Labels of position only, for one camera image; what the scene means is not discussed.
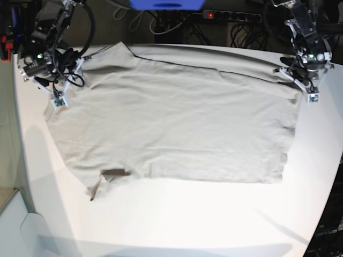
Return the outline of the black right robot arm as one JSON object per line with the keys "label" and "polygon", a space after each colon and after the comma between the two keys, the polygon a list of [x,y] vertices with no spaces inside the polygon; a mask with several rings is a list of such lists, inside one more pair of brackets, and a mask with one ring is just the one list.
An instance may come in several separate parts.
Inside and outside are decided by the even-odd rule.
{"label": "black right robot arm", "polygon": [[[69,28],[76,6],[85,10],[90,34],[81,50],[74,50],[62,40]],[[95,36],[95,18],[85,1],[47,1],[37,13],[34,27],[18,51],[17,67],[24,80],[30,80],[50,96],[54,109],[69,105],[67,90],[83,87],[81,75],[84,53]]]}

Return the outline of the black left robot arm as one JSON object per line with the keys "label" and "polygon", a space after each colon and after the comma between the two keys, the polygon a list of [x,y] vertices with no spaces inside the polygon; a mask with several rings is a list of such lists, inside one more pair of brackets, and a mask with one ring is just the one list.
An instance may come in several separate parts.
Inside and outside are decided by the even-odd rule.
{"label": "black left robot arm", "polygon": [[263,23],[266,30],[276,39],[276,34],[268,24],[269,6],[282,7],[289,11],[284,24],[290,30],[290,43],[295,56],[281,57],[284,66],[273,70],[297,85],[304,93],[307,104],[318,103],[319,88],[328,71],[334,68],[332,50],[328,41],[317,32],[317,22],[313,12],[301,1],[265,1],[263,6]]}

